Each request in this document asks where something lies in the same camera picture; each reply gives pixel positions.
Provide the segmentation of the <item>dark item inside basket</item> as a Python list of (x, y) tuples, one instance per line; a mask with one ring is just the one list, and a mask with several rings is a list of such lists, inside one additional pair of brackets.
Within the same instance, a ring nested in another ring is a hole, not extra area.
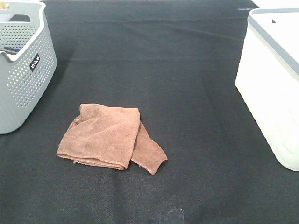
[(21, 49), (11, 48), (11, 47), (3, 47), (1, 51), (6, 52), (7, 54), (16, 55), (20, 52)]

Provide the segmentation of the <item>brown microfibre towel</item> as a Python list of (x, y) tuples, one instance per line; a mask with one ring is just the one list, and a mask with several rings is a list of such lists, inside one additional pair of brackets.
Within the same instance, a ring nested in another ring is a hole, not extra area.
[(152, 175), (168, 160), (149, 136), (138, 108), (100, 104), (80, 105), (56, 154), (74, 163), (117, 170), (133, 161)]

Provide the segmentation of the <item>black table cloth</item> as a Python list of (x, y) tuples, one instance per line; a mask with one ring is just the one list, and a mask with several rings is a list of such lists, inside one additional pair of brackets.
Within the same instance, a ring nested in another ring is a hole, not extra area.
[[(3, 224), (296, 224), (299, 174), (276, 160), (235, 87), (249, 0), (47, 1), (57, 68), (0, 137)], [(81, 103), (136, 107), (165, 151), (155, 175), (56, 155)]]

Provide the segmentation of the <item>grey perforated plastic basket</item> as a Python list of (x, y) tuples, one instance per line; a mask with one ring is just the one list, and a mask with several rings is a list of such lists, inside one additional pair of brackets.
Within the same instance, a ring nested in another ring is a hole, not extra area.
[(0, 49), (21, 49), (16, 55), (0, 50), (0, 133), (18, 129), (40, 100), (57, 67), (57, 58), (39, 1), (0, 2), (1, 15), (25, 15), (29, 21), (2, 21)]

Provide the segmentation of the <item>white storage box grey rim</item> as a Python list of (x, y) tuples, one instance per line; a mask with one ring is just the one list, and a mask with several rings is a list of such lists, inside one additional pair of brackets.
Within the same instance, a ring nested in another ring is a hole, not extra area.
[(299, 169), (299, 10), (257, 8), (248, 26), (235, 85), (287, 169)]

